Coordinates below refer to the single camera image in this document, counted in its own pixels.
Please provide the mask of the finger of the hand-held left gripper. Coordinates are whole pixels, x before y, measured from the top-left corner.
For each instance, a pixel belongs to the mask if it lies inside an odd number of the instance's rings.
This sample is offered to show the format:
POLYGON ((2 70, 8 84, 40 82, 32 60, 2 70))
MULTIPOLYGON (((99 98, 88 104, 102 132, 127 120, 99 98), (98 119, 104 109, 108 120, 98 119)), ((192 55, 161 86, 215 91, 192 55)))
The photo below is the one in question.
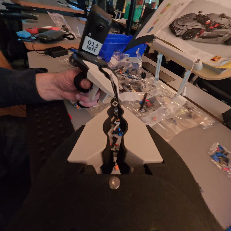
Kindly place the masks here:
POLYGON ((88 67, 87 79, 89 79, 93 84, 88 93, 89 98, 95 98, 99 89, 104 92, 101 92, 100 98, 105 98, 107 95, 114 97, 109 75, 103 70, 103 68, 100 70, 96 64, 89 61, 83 62, 88 67))
POLYGON ((119 101, 119 84, 116 73, 110 68, 103 68, 103 70, 109 75, 111 81, 112 89, 114 92, 114 98, 119 101))

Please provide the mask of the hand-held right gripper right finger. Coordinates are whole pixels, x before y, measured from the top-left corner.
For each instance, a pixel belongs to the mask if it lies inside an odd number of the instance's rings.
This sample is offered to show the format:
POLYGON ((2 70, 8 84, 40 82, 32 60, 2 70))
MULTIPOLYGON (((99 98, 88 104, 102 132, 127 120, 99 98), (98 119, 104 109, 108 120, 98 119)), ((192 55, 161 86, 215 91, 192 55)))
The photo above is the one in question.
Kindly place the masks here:
POLYGON ((119 108, 120 129, 123 132, 119 148, 119 170, 129 174, 135 167, 162 163, 163 158, 146 126, 124 106, 119 108))

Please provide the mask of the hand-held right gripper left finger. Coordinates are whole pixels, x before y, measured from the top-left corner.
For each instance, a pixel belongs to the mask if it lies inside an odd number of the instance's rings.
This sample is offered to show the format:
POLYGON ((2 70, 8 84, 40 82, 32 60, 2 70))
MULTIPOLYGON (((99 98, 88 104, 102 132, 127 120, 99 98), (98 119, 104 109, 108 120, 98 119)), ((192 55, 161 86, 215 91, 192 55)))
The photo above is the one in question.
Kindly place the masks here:
POLYGON ((102 174, 101 166, 110 160, 110 142, 108 132, 111 129, 111 106, 106 107, 97 116, 86 123, 68 162, 91 165, 97 174, 102 174))

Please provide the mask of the large bag dark lego pieces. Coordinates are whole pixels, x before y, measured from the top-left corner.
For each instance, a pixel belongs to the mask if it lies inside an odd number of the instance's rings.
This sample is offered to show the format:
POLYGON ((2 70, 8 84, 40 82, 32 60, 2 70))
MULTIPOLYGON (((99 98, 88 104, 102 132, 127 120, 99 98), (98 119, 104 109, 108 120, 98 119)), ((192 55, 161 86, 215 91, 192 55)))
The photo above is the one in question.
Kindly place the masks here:
POLYGON ((136 57, 129 57, 128 54, 115 51, 108 63, 118 79, 120 91, 142 92, 145 88, 144 79, 141 78, 142 60, 139 49, 136 57))

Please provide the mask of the black lego beam red pins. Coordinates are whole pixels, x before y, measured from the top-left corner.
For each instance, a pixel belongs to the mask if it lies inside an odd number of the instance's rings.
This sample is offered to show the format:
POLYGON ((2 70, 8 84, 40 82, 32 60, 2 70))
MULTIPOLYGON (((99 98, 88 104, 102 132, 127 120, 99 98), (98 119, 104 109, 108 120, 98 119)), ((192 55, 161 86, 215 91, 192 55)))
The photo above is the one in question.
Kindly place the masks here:
POLYGON ((148 96, 148 93, 146 92, 146 93, 144 94, 143 99, 140 101, 140 108, 139 108, 140 111, 143 111, 143 107, 144 107, 144 104, 145 104, 145 103, 149 103, 149 100, 146 99, 147 96, 148 96))

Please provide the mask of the person's left hand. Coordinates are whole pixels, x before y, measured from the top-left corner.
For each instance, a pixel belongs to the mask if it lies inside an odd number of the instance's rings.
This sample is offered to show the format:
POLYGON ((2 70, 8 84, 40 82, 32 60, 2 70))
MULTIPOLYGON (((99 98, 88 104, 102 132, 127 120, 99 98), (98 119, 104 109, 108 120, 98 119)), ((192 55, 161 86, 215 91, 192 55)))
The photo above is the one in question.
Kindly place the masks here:
POLYGON ((100 92, 98 91, 93 100, 88 93, 78 91, 74 85, 74 78, 81 72, 79 68, 73 68, 60 73, 36 74, 36 88, 40 97, 46 101, 72 100, 79 101, 84 107, 97 105, 100 92))

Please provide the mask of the blue plastic bin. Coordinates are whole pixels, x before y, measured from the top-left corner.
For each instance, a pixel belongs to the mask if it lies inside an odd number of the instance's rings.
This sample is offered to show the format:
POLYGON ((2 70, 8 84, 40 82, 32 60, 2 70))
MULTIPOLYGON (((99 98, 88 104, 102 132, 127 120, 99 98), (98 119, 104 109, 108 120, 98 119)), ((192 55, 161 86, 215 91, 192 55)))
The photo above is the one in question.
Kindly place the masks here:
MULTIPOLYGON (((125 34, 108 34, 98 56, 108 63, 111 60, 113 53, 115 51, 122 52, 132 38, 132 35, 126 36, 125 34)), ((139 54, 142 56, 146 47, 147 44, 143 43, 127 50, 125 54, 128 54, 129 57, 136 57, 136 51, 139 49, 139 54)))

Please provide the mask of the black metal pole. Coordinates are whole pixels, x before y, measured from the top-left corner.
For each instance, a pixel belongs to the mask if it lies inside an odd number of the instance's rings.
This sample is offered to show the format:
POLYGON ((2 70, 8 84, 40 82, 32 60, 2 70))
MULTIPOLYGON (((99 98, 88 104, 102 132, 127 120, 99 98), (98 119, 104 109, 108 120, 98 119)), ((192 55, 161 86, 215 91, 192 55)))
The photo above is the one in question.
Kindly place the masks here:
POLYGON ((136 7, 136 0, 131 0, 128 19, 126 21, 126 31, 125 31, 126 36, 130 35, 130 30, 131 30, 131 27, 132 27, 135 7, 136 7))

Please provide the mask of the dark perforated board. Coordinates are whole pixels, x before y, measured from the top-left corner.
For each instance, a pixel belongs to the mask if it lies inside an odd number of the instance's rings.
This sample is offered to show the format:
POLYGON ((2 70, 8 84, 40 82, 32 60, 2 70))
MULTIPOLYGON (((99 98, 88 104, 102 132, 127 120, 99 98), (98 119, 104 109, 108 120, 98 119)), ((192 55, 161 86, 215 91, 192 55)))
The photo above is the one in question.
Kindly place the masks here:
POLYGON ((51 154, 74 133, 74 127, 62 100, 27 104, 26 114, 30 172, 34 182, 51 154))

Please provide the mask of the pile of clear plastic bags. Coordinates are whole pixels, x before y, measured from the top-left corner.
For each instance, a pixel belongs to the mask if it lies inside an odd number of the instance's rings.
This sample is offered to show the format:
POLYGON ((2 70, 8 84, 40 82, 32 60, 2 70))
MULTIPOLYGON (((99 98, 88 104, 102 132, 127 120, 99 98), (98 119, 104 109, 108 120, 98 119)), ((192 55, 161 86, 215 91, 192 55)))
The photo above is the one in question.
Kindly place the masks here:
POLYGON ((160 81, 154 83, 154 78, 147 78, 144 82, 145 88, 142 92, 119 90, 121 104, 166 141, 170 141, 183 130, 196 126, 207 129, 216 124, 212 117, 192 106, 183 97, 175 98, 175 94, 160 81), (140 101, 146 92, 149 103, 145 103, 143 111, 140 111, 140 101))

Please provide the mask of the dark pouch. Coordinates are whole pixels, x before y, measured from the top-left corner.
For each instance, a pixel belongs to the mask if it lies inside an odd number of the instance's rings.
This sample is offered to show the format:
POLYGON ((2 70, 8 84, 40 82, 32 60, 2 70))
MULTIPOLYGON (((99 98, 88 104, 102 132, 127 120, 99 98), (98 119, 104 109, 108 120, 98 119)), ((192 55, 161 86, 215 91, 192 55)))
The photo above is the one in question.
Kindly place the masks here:
POLYGON ((52 43, 63 41, 64 39, 74 40, 75 36, 63 30, 46 30, 43 33, 35 35, 35 38, 41 43, 52 43))

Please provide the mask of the black power adapter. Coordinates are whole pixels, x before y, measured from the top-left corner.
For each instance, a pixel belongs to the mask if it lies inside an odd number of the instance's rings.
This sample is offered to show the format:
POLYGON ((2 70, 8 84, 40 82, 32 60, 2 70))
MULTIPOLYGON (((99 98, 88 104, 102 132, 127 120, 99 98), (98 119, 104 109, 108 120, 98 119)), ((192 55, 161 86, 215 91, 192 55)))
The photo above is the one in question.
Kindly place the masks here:
POLYGON ((68 49, 61 46, 46 48, 44 53, 52 58, 68 55, 68 49))

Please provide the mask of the red cloth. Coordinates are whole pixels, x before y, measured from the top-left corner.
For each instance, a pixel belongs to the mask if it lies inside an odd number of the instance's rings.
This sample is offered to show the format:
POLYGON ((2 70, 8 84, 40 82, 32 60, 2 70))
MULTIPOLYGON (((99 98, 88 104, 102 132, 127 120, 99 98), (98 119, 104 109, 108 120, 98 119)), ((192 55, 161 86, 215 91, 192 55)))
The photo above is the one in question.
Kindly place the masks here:
POLYGON ((46 27, 39 27, 39 28, 38 27, 26 28, 26 31, 32 35, 40 34, 48 30, 59 31, 60 29, 58 27, 53 27, 53 26, 46 26, 46 27))

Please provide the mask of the black office chair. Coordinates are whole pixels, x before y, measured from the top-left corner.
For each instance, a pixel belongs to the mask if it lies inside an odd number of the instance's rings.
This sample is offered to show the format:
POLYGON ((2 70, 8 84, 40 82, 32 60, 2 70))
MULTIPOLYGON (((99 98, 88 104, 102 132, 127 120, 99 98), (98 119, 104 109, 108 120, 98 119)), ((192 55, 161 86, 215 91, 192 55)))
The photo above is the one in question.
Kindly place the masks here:
POLYGON ((23 30, 22 20, 38 20, 32 13, 36 12, 34 7, 21 6, 18 3, 0 1, 0 51, 9 62, 18 59, 27 64, 27 49, 24 42, 18 40, 17 32, 23 30))

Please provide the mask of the open instruction book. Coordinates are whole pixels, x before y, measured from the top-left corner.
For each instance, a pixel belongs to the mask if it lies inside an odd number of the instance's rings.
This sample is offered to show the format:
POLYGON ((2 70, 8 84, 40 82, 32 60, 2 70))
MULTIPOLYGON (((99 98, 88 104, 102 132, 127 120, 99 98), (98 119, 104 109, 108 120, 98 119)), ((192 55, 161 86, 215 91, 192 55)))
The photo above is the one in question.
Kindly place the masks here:
POLYGON ((221 74, 231 68, 231 1, 164 0, 145 17, 124 51, 154 37, 221 74))

